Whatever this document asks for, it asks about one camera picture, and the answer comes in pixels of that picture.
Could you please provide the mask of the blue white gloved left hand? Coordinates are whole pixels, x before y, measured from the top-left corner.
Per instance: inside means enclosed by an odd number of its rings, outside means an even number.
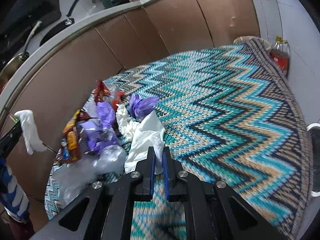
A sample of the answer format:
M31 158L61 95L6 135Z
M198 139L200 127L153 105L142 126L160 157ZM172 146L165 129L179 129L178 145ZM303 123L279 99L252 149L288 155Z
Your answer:
M23 222L28 219L29 199L3 158L1 158L1 204L14 220Z

